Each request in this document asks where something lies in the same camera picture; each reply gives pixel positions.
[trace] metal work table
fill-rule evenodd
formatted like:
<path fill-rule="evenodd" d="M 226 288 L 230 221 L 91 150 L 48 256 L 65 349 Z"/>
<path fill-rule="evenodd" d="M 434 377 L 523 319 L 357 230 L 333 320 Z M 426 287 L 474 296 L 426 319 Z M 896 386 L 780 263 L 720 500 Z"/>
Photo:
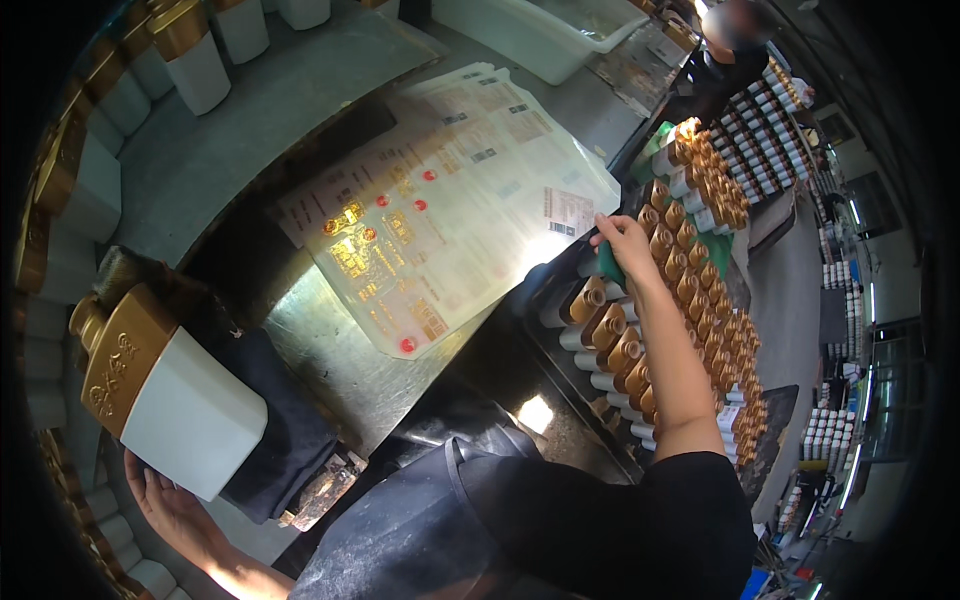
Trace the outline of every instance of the metal work table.
<path fill-rule="evenodd" d="M 533 93 L 587 148 L 602 149 L 608 162 L 641 124 L 641 118 L 586 68 L 564 84 L 551 86 L 446 27 L 430 23 L 424 30 L 446 45 L 450 54 L 442 63 L 416 74 L 412 82 L 477 61 L 512 67 L 511 75 L 517 85 Z M 357 122 L 370 120 L 364 117 Z M 340 156 L 347 150 L 336 147 Z M 277 191 L 266 196 L 276 200 L 281 195 Z M 217 233 L 204 244 L 212 247 L 233 240 L 228 246 L 198 251 L 206 254 L 207 262 L 201 278 L 225 291 L 228 298 L 244 297 L 240 303 L 249 313 L 247 325 L 262 325 L 267 330 L 287 365 L 343 427 L 342 437 L 351 449 L 361 457 L 370 456 L 484 322 L 493 306 L 418 360 L 391 358 L 372 345 L 306 249 L 295 251 L 262 210 L 258 217 L 248 218 L 246 228 L 235 228 L 229 222 L 237 219 L 227 217 L 221 224 L 221 228 L 233 229 L 230 235 Z M 257 250 L 242 248 L 254 236 L 258 240 Z M 244 257 L 239 257 L 238 253 L 243 252 Z M 217 260 L 210 259 L 212 254 L 217 255 Z M 243 264 L 233 267 L 239 273 L 227 281 L 222 265 L 231 260 Z"/>

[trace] woman's right hand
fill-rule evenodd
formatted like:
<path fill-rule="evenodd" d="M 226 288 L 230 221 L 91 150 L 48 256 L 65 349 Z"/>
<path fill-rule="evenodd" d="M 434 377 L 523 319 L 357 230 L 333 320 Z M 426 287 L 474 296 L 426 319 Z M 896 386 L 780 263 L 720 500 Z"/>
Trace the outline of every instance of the woman's right hand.
<path fill-rule="evenodd" d="M 628 216 L 607 217 L 597 213 L 593 221 L 600 232 L 590 238 L 594 251 L 607 240 L 613 250 L 613 258 L 627 276 L 627 293 L 637 299 L 654 286 L 663 287 L 657 263 L 650 254 L 650 241 L 643 228 Z"/>

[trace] black cloth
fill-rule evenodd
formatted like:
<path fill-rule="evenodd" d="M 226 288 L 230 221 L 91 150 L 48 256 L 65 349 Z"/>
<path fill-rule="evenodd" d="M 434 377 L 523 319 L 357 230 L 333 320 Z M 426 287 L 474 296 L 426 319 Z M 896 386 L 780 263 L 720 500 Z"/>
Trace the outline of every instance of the black cloth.
<path fill-rule="evenodd" d="M 739 597 L 756 538 L 725 457 L 673 457 L 615 486 L 517 434 L 489 436 L 508 456 L 449 440 L 367 492 L 291 600 Z"/>
<path fill-rule="evenodd" d="M 280 517 L 293 495 L 323 466 L 337 441 L 336 431 L 290 374 L 266 331 L 241 332 L 220 307 L 199 311 L 184 328 L 267 403 L 263 437 L 220 496 L 254 523 Z"/>
<path fill-rule="evenodd" d="M 639 485 L 513 457 L 460 466 L 468 498 L 519 569 L 587 598 L 738 598 L 756 536 L 726 457 L 654 463 Z"/>
<path fill-rule="evenodd" d="M 701 122 L 709 126 L 723 115 L 731 96 L 763 77 L 769 58 L 766 46 L 735 51 L 733 64 L 717 62 L 707 50 L 694 52 L 687 66 L 693 78 L 691 95 L 677 99 L 678 106 L 682 106 L 681 112 L 686 116 L 700 117 Z"/>

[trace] black shirt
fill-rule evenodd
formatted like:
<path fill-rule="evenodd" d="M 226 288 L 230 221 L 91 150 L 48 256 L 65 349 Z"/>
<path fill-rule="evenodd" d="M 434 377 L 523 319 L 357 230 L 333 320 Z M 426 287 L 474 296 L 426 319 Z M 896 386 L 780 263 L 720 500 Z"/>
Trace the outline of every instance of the black shirt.
<path fill-rule="evenodd" d="M 516 567 L 587 598 L 738 598 L 756 537 L 726 457 L 680 454 L 639 485 L 517 457 L 459 467 L 470 503 Z"/>

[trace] shelf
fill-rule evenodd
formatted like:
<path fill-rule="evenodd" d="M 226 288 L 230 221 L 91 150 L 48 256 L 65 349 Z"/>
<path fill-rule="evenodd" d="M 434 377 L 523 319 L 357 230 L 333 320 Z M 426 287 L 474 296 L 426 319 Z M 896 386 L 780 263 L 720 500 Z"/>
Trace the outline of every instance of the shelf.
<path fill-rule="evenodd" d="M 110 240 L 178 267 L 231 201 L 275 159 L 345 108 L 439 61 L 430 36 L 357 2 L 333 0 L 332 16 L 295 32 L 267 14 L 270 48 L 224 63 L 233 88 L 194 116 L 176 92 L 154 103 L 118 157 L 123 217 Z"/>

